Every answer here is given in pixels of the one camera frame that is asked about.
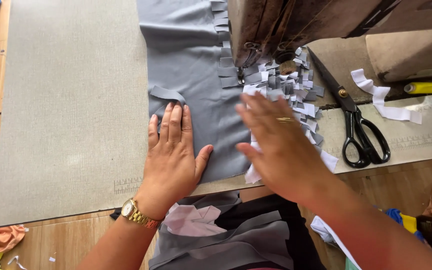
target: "left hand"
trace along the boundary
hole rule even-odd
[[[161,220],[170,207],[188,196],[198,184],[212,145],[206,145],[195,158],[191,112],[170,102],[161,120],[158,138],[158,117],[153,115],[148,126],[148,153],[144,176],[134,196],[144,215]]]

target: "gold ring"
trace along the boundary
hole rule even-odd
[[[290,117],[278,117],[278,118],[276,118],[276,120],[279,123],[292,123],[292,122],[294,122],[294,120],[291,119]]]

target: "wooden floor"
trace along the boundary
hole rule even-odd
[[[9,0],[2,0],[0,8],[0,112],[3,99],[9,7]],[[432,160],[360,170],[342,174],[340,177],[357,193],[365,197],[369,203],[383,209],[398,208],[407,215],[416,216],[423,212],[429,202],[432,189]],[[311,223],[313,214],[303,207],[301,212],[307,219],[307,223]],[[6,265],[10,258],[19,256],[21,265],[28,270],[74,269],[113,223],[109,217],[110,213],[111,211],[106,211],[27,224],[29,231],[21,243],[3,256],[2,268],[19,269],[15,262],[10,266]],[[309,231],[327,269],[344,269],[342,253],[324,244],[319,236],[312,230]],[[141,269],[147,269],[147,260],[152,255],[152,248],[149,249]],[[55,258],[56,261],[51,262],[50,257]]]

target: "gold watch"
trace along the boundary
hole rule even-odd
[[[143,213],[138,210],[138,204],[135,200],[130,198],[127,200],[123,207],[121,208],[121,216],[129,219],[130,221],[134,221],[137,224],[141,224],[146,228],[156,229],[162,220],[154,220],[152,218],[147,217]]]

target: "right hand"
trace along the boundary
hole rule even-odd
[[[303,202],[312,197],[315,188],[337,179],[303,134],[287,101],[279,98],[271,102],[259,92],[254,96],[242,94],[241,100],[250,108],[238,104],[236,111],[262,153],[248,143],[239,143],[236,148],[253,163],[269,189],[286,200]],[[281,123],[278,117],[290,117],[294,122]]]

